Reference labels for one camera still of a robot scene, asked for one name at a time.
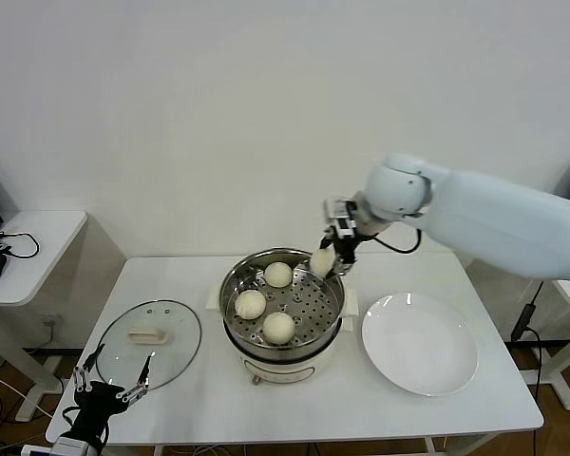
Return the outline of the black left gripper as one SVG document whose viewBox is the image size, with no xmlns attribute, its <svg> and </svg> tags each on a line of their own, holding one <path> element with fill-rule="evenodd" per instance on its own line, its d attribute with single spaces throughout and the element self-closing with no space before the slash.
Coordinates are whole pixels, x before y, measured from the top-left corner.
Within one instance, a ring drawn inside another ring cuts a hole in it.
<svg viewBox="0 0 570 456">
<path fill-rule="evenodd" d="M 90 383 L 89 375 L 104 346 L 104 343 L 100 343 L 84 363 L 74 369 L 74 402 L 79 410 L 71 427 L 72 431 L 102 435 L 111 416 L 125 412 L 127 403 L 135 403 L 148 393 L 152 355 L 146 357 L 132 389 L 124 391 L 123 387 L 102 382 Z"/>
</svg>

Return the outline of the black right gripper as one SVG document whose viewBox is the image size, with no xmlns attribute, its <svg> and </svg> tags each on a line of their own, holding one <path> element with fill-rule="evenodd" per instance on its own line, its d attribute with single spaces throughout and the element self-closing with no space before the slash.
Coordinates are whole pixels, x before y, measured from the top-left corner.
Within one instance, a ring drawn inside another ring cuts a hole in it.
<svg viewBox="0 0 570 456">
<path fill-rule="evenodd" d="M 319 249 L 326 250 L 333 244 L 333 249 L 338 257 L 332 264 L 330 273 L 334 276 L 345 276 L 356 261 L 355 250 L 360 243 L 357 235 L 335 237 L 333 228 L 324 230 L 320 240 Z"/>
</svg>

